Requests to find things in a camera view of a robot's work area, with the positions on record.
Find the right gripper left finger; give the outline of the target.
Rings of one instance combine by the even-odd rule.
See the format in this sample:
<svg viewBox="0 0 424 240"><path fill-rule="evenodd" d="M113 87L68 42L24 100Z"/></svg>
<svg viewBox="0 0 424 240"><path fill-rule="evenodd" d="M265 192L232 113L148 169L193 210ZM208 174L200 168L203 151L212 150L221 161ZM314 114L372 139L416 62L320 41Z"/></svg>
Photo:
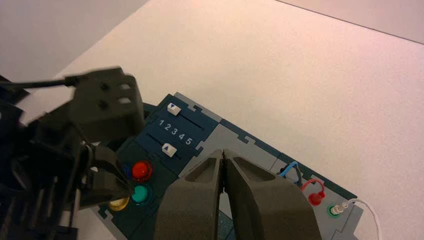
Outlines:
<svg viewBox="0 0 424 240"><path fill-rule="evenodd" d="M223 151L217 149L165 191L157 211L156 240L215 240L222 192Z"/></svg>

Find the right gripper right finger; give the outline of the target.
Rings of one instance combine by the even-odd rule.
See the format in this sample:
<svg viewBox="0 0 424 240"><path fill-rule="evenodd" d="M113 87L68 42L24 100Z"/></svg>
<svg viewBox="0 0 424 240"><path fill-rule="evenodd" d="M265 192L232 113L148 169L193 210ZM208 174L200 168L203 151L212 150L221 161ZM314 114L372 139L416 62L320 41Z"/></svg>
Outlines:
<svg viewBox="0 0 424 240"><path fill-rule="evenodd" d="M224 191L237 240L320 240L313 207L291 181L224 149Z"/></svg>

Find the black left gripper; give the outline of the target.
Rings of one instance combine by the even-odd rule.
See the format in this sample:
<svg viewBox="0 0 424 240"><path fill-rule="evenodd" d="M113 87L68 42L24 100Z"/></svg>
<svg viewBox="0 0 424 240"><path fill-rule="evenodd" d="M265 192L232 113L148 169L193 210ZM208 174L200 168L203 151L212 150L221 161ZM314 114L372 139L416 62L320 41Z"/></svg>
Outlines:
<svg viewBox="0 0 424 240"><path fill-rule="evenodd" d="M66 102L23 126L23 111L0 103L0 237L3 240L76 240L79 206L91 208L134 193L117 154L84 145L87 105ZM96 167L99 172L83 171Z"/></svg>

